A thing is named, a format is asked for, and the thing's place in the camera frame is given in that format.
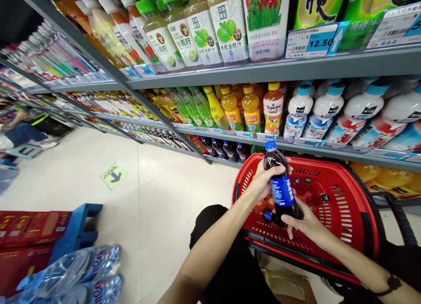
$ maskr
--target red shopping basket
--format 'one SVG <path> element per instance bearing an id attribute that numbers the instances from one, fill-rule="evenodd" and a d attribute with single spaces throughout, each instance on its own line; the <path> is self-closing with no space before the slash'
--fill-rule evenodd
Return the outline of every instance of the red shopping basket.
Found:
<path id="1" fill-rule="evenodd" d="M 263 154 L 254 153 L 241 167 L 233 191 L 232 203 L 246 190 Z M 338 162 L 290 157 L 294 168 L 290 175 L 297 196 L 310 206 L 320 222 L 338 238 L 376 260 L 385 240 L 383 224 L 372 196 L 358 177 Z M 408 220 L 396 199 L 385 196 L 396 216 L 406 244 L 416 244 Z M 286 228 L 266 224 L 254 209 L 243 225 L 249 245 L 318 275 L 340 282 L 360 284 L 336 258 L 321 249 L 300 231 L 290 240 Z"/>

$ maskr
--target basket handle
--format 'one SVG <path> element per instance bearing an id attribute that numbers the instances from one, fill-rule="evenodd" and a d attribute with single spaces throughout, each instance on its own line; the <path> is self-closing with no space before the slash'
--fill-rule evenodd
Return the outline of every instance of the basket handle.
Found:
<path id="1" fill-rule="evenodd" d="M 411 228 L 411 225 L 408 221 L 407 215 L 402 209 L 399 201 L 396 199 L 394 195 L 389 192 L 376 192 L 370 193 L 372 200 L 374 200 L 374 196 L 382 196 L 386 199 L 390 209 L 395 215 L 396 222 L 398 223 L 400 232 L 402 234 L 403 242 L 406 246 L 418 246 L 417 239 L 415 238 L 414 232 Z"/>

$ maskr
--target black pants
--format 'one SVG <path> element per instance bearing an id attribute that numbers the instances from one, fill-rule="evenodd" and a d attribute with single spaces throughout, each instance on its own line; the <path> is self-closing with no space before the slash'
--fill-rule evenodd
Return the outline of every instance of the black pants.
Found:
<path id="1" fill-rule="evenodd" d="M 191 234 L 190 249 L 199 238 L 228 211 L 222 205 L 205 208 L 196 218 Z M 212 303 L 279 303 L 266 284 L 240 230 L 224 262 L 205 290 L 203 304 Z"/>

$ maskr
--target blue pallet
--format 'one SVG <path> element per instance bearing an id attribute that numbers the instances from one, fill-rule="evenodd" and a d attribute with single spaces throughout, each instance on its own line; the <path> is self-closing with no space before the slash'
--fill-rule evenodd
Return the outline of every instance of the blue pallet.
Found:
<path id="1" fill-rule="evenodd" d="M 101 212 L 102 204 L 85 203 L 71 213 L 69 224 L 64 236 L 55 244 L 48 265 L 64 255 L 81 248 L 81 245 L 92 245 L 98 238 L 97 231 L 85 232 L 87 217 L 93 217 Z"/>

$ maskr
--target stool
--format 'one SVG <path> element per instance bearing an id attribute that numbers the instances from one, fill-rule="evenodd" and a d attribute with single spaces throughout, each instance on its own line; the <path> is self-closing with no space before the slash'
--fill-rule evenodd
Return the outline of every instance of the stool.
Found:
<path id="1" fill-rule="evenodd" d="M 15 147 L 11 150 L 7 150 L 6 153 L 16 157 L 24 158 L 26 160 L 32 160 L 33 158 L 35 158 L 35 156 L 38 156 L 43 151 L 44 149 L 39 146 L 23 143 L 18 147 Z"/>

